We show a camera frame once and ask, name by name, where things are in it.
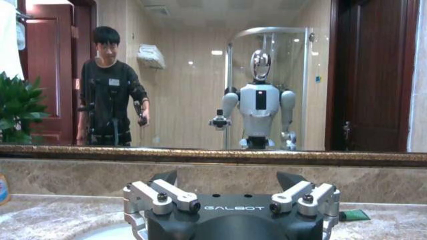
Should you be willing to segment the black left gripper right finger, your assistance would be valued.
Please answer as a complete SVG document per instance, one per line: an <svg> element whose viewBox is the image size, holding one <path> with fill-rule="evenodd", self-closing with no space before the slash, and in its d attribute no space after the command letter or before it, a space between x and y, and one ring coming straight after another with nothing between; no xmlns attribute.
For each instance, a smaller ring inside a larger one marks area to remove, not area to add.
<svg viewBox="0 0 427 240"><path fill-rule="evenodd" d="M322 234L330 235L339 223L341 190L329 183L317 186L303 176L287 172L279 171L277 178L283 192L271 196L271 212L279 215L297 210L306 218L321 216Z"/></svg>

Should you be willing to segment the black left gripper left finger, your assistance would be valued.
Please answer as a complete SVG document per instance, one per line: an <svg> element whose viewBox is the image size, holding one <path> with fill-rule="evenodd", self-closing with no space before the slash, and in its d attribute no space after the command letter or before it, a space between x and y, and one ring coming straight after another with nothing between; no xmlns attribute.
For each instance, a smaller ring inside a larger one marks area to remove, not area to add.
<svg viewBox="0 0 427 240"><path fill-rule="evenodd" d="M167 215L174 209L195 215L202 208L199 197L177 186L178 171L158 173L149 182L134 181L123 187L123 217L134 235L149 233L147 211Z"/></svg>

